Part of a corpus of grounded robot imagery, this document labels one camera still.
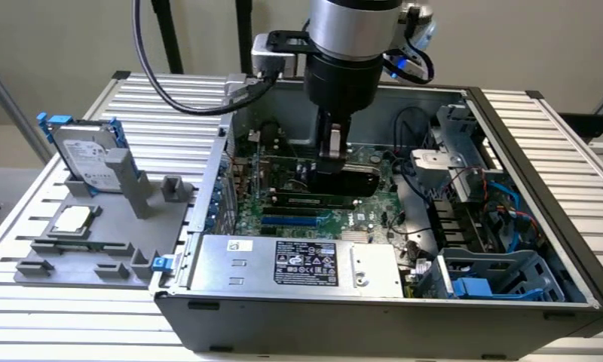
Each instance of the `white sticker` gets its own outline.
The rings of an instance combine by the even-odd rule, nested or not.
[[[252,241],[227,240],[227,251],[252,251]]]
[[[101,191],[119,191],[118,178],[105,164],[105,148],[91,141],[65,140],[63,146],[82,180]]]

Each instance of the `wall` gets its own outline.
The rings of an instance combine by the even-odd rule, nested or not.
[[[166,71],[149,0],[149,60]],[[254,31],[298,29],[307,0],[254,0]],[[171,0],[186,72],[236,72],[231,0]],[[603,94],[603,0],[431,0],[438,84],[536,89],[563,111]],[[129,0],[0,0],[0,76],[22,111],[82,115],[117,69],[139,70]],[[0,110],[0,124],[10,120]]]

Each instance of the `blue cable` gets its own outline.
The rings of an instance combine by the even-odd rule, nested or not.
[[[519,197],[519,194],[512,192],[504,185],[500,185],[499,183],[495,183],[494,181],[490,181],[487,183],[487,185],[494,187],[499,191],[504,192],[506,194],[508,194],[511,196],[511,198],[514,198],[515,210],[519,211],[519,208],[520,208],[520,197]],[[514,227],[514,236],[511,237],[511,242],[510,242],[510,246],[507,248],[507,252],[508,253],[514,253],[515,247],[518,247],[518,245],[519,245],[519,233],[518,233],[518,231],[515,230],[515,227]]]

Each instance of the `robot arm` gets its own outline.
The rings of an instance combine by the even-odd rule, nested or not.
[[[318,106],[319,172],[336,173],[344,165],[350,116],[371,104],[383,69],[411,83],[431,81],[432,63],[420,50],[432,35],[431,17],[430,6],[415,2],[311,0],[308,32],[256,36],[256,67],[266,57],[282,57],[283,76],[294,76],[296,55],[306,54],[304,90]]]

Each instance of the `metal pole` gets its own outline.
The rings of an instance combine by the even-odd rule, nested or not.
[[[3,87],[3,84],[1,82],[0,82],[0,105],[2,106],[6,114],[10,117],[10,120],[13,121],[15,127],[18,128],[19,133],[23,136],[23,139],[29,143],[33,152],[35,152],[35,155],[38,156],[39,160],[43,163],[47,163],[53,156],[51,151],[46,147],[46,143],[38,131],[34,129],[34,127],[30,125],[30,122],[26,120],[26,117],[22,111],[19,110],[18,105],[13,101],[13,98],[10,97],[9,92],[6,91],[6,88]]]
[[[176,32],[171,19],[170,0],[151,0],[151,8],[154,9],[154,14],[157,14],[170,73],[182,74],[180,52],[178,51]]]
[[[236,12],[236,37],[239,39],[240,72],[252,73],[252,0],[234,0]]]

